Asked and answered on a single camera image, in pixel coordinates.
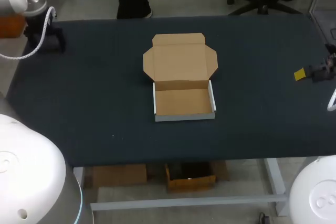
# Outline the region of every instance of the cardboard box under table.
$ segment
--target cardboard box under table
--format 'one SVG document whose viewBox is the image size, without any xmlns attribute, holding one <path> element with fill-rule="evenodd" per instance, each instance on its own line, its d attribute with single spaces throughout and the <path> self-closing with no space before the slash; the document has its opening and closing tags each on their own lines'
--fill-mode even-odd
<svg viewBox="0 0 336 224">
<path fill-rule="evenodd" d="M 208 190 L 216 183 L 209 162 L 166 164 L 165 168 L 167 187 L 173 193 Z"/>
<path fill-rule="evenodd" d="M 92 170 L 93 188 L 129 186 L 147 182 L 146 165 L 95 166 Z"/>
<path fill-rule="evenodd" d="M 159 34 L 143 55 L 143 69 L 154 80 L 155 121 L 214 119 L 216 104 L 209 78 L 217 53 L 203 34 Z"/>
</svg>

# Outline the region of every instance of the sneaker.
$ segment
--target sneaker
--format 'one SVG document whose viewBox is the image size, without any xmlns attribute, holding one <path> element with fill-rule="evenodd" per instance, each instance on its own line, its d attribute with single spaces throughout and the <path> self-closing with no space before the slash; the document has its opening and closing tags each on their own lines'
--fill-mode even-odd
<svg viewBox="0 0 336 224">
<path fill-rule="evenodd" d="M 151 10 L 151 12 L 148 15 L 144 16 L 144 18 L 151 18 L 152 16 L 153 16 L 153 11 Z"/>
</svg>

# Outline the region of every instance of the black table surface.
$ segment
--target black table surface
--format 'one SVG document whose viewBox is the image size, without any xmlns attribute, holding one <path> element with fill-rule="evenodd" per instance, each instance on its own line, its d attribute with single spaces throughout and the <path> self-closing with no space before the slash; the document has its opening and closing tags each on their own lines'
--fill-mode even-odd
<svg viewBox="0 0 336 224">
<path fill-rule="evenodd" d="M 62 22 L 65 54 L 19 63 L 7 96 L 73 166 L 336 154 L 336 81 L 295 82 L 328 55 L 303 15 Z M 216 119 L 155 122 L 142 55 L 155 34 L 203 33 L 217 51 Z"/>
</svg>

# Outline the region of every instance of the gray floor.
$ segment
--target gray floor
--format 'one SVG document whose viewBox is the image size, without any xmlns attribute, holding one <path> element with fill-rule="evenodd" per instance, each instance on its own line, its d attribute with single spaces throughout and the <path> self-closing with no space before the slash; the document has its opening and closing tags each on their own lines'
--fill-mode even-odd
<svg viewBox="0 0 336 224">
<path fill-rule="evenodd" d="M 227 6 L 226 0 L 149 0 L 154 17 L 175 16 L 211 16 L 226 15 L 245 4 L 236 1 Z M 295 0 L 287 5 L 306 12 L 310 0 Z M 49 0 L 55 6 L 58 20 L 114 19 L 117 14 L 118 0 Z M 0 52 L 11 56 L 20 56 L 26 39 L 0 40 Z M 16 61 L 0 58 L 0 92 L 6 95 L 17 66 Z M 289 183 L 303 158 L 281 158 L 280 169 L 286 183 Z M 232 196 L 269 193 L 269 184 L 265 178 L 262 162 L 257 160 L 228 161 L 231 181 L 221 182 L 214 189 L 195 194 L 166 193 L 163 183 L 132 187 L 100 188 L 86 191 L 89 200 L 98 198 L 98 202 L 133 199 L 160 199 L 169 197 Z M 276 217 L 272 204 L 251 204 L 234 206 L 171 207 L 162 209 L 118 210 L 96 213 L 96 223 L 225 223 L 255 224 L 260 211 L 272 216 L 273 224 L 291 223 L 288 217 Z"/>
<path fill-rule="evenodd" d="M 336 45 L 336 0 L 317 0 L 313 10 L 315 21 L 328 43 Z"/>
</svg>

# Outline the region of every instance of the box lid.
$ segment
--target box lid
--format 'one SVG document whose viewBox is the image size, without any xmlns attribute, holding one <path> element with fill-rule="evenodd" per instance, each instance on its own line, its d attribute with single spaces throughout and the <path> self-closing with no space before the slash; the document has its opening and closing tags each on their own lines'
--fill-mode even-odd
<svg viewBox="0 0 336 224">
<path fill-rule="evenodd" d="M 155 82 L 208 80 L 217 68 L 203 34 L 157 34 L 143 55 L 143 70 Z"/>
</svg>

